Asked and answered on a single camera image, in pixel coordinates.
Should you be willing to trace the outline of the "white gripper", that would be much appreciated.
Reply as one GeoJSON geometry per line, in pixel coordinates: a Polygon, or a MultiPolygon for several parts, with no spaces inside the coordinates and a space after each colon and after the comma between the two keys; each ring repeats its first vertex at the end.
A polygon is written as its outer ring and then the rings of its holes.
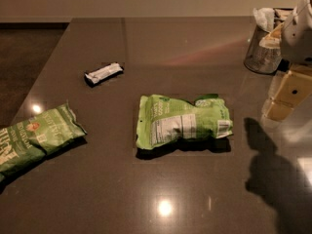
{"type": "Polygon", "coordinates": [[[284,21],[281,55],[297,64],[275,74],[262,107],[266,118],[278,122],[312,94],[312,0],[300,0],[284,21]]]}

